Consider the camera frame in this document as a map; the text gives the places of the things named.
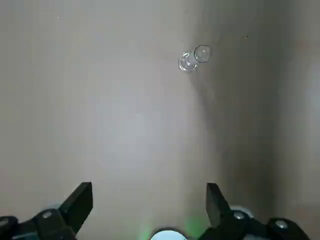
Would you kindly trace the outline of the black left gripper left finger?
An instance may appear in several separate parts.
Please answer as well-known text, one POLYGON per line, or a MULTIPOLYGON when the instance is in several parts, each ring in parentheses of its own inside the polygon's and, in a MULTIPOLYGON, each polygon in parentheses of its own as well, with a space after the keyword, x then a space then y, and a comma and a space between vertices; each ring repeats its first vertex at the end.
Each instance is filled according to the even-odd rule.
POLYGON ((58 207, 47 208, 20 222, 13 215, 0 217, 2 240, 76 240, 93 209, 91 182, 82 182, 58 207))

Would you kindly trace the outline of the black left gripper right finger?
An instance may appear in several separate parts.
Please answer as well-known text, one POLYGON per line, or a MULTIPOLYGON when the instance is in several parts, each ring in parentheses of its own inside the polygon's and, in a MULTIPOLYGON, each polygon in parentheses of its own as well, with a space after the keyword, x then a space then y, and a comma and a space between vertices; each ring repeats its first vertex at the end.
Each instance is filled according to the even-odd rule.
POLYGON ((272 217, 262 223, 242 209, 232 209, 215 183, 206 185, 206 213, 210 227, 200 240, 308 240, 292 220, 272 217))

